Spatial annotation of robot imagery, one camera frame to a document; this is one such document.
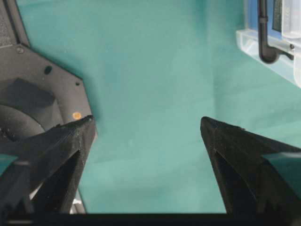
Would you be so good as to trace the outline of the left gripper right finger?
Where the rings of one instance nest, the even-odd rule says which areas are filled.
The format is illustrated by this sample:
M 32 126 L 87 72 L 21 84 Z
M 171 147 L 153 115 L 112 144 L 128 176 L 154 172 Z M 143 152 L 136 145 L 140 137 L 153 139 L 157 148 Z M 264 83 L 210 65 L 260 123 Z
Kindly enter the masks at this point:
M 200 133 L 228 213 L 300 215 L 300 148 L 209 117 Z

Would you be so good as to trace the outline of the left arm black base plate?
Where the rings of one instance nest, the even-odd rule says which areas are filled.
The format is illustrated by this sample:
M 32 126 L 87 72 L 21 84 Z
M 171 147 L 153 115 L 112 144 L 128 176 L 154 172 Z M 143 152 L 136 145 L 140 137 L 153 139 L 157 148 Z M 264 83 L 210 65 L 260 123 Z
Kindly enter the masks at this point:
M 30 46 L 14 0 L 0 3 L 0 143 L 92 115 L 80 77 Z

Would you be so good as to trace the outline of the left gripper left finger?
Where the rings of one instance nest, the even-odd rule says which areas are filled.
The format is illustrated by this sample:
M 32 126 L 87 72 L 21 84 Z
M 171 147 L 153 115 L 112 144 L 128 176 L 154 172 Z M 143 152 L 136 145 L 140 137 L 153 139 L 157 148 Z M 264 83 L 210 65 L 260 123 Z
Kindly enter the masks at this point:
M 1 142 L 0 219 L 70 213 L 95 138 L 92 115 L 47 132 Z

